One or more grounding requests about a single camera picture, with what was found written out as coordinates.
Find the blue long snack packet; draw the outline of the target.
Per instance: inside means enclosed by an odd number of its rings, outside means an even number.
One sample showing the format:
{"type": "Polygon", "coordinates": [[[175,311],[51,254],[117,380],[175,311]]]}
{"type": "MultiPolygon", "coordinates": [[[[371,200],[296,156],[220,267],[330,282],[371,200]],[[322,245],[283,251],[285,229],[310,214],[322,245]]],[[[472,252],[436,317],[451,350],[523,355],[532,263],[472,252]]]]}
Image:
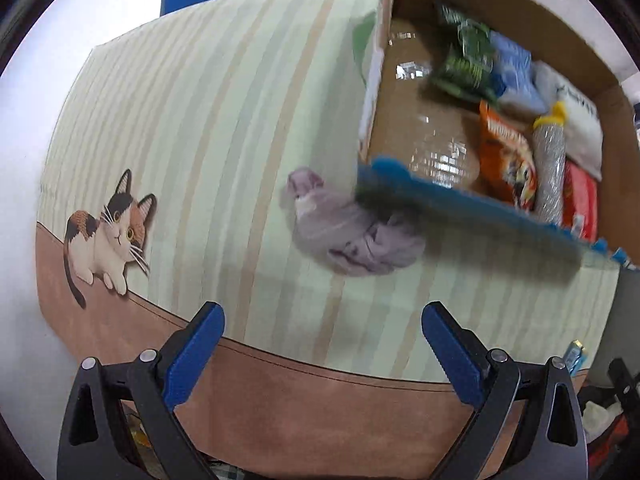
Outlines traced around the blue long snack packet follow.
{"type": "Polygon", "coordinates": [[[570,376],[575,376],[580,371],[586,357],[584,345],[578,339],[574,339],[567,346],[563,356],[563,362],[570,376]]]}

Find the grey purple cloth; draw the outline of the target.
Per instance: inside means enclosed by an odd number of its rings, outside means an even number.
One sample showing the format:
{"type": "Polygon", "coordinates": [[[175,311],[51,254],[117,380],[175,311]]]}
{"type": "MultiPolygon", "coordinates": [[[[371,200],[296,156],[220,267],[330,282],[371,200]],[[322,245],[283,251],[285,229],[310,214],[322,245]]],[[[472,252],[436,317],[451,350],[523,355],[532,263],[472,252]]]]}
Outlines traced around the grey purple cloth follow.
{"type": "Polygon", "coordinates": [[[424,253],[425,238],[413,216],[376,212],[354,196],[326,187],[307,167],[288,175],[294,237],[317,260],[351,276],[386,275],[406,268],[424,253]]]}

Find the yellow silver scrub sponge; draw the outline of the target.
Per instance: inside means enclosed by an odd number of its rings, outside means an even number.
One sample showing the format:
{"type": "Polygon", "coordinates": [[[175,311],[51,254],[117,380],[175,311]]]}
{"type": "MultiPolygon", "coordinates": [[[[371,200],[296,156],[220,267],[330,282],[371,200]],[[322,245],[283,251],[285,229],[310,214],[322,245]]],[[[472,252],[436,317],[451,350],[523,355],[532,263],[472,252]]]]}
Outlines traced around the yellow silver scrub sponge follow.
{"type": "Polygon", "coordinates": [[[565,105],[556,101],[549,114],[535,120],[533,128],[538,178],[535,212],[542,222],[554,226],[559,226],[563,218],[565,122],[565,105]]]}

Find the white NMAX soft pouch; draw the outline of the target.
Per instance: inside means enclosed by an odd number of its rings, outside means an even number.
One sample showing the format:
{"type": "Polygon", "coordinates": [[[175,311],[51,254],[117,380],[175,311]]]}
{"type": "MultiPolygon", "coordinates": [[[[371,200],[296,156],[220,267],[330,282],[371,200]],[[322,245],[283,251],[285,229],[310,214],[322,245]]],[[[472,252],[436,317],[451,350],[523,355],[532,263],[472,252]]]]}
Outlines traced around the white NMAX soft pouch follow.
{"type": "Polygon", "coordinates": [[[600,182],[603,130],[596,104],[545,62],[533,62],[533,82],[541,99],[549,108],[556,102],[564,106],[567,156],[600,182]]]}

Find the striped cat table mat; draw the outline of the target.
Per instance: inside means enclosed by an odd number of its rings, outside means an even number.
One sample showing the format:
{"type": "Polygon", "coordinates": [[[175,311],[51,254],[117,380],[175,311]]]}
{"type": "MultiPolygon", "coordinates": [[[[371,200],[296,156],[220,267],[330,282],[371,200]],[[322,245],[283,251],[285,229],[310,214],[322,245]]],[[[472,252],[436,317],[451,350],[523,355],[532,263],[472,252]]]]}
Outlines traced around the striped cat table mat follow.
{"type": "Polygon", "coordinates": [[[378,0],[213,0],[95,48],[47,154],[41,312],[78,358],[127,361],[204,302],[224,339],[178,415],[195,445],[273,477],[428,476],[470,416],[423,339],[432,300],[544,362],[600,344],[618,267],[430,224],[425,255],[338,274],[295,245],[286,180],[356,180],[352,35],[378,0]]]}

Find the orange sunflower seed bag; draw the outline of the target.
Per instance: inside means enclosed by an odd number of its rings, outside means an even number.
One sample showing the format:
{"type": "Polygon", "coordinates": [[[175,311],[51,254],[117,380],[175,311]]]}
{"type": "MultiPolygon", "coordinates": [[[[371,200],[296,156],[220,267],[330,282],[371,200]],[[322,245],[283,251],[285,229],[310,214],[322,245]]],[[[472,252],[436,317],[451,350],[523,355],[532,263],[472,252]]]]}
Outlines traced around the orange sunflower seed bag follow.
{"type": "Polygon", "coordinates": [[[537,193],[533,152],[523,133],[480,102],[480,175],[489,193],[516,209],[531,211],[537,193]]]}

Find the green snack bag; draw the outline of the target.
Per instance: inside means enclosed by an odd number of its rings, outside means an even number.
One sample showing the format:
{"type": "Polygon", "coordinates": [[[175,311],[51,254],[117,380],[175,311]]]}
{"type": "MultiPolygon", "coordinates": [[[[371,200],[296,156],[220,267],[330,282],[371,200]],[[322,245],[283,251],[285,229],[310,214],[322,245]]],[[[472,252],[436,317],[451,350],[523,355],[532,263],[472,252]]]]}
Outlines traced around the green snack bag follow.
{"type": "Polygon", "coordinates": [[[465,101],[497,102],[489,27],[446,3],[437,3],[436,11],[450,44],[442,64],[432,73],[432,84],[465,101]]]}

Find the grey round chair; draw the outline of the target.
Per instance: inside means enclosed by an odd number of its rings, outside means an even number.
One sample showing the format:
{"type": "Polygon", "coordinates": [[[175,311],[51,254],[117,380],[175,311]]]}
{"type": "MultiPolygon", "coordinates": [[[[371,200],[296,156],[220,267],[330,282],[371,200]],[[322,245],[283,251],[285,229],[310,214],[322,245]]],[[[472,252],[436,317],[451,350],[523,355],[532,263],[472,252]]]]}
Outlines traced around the grey round chair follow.
{"type": "Polygon", "coordinates": [[[640,276],[638,271],[621,270],[600,346],[588,379],[598,387],[611,387],[608,366],[621,358],[632,376],[640,366],[640,276]]]}

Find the red patterned packet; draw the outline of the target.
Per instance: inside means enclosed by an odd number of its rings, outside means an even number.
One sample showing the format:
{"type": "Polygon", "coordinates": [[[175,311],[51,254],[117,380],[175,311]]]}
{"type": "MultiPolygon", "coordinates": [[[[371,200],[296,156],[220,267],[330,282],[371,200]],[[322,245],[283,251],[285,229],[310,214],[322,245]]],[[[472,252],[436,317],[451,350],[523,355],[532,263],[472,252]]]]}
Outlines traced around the red patterned packet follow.
{"type": "Polygon", "coordinates": [[[589,243],[597,239],[597,182],[569,159],[564,169],[562,226],[589,243]]]}

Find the light blue tissue pack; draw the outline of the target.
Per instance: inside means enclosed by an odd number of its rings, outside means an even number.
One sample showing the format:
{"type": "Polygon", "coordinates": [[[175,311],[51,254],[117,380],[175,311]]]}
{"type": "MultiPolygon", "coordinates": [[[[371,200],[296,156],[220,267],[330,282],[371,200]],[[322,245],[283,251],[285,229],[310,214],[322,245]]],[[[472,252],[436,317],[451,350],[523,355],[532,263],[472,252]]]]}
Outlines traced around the light blue tissue pack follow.
{"type": "Polygon", "coordinates": [[[494,48],[492,76],[500,108],[522,117],[543,115],[548,105],[534,85],[529,50],[495,30],[490,32],[489,40],[494,48]]]}

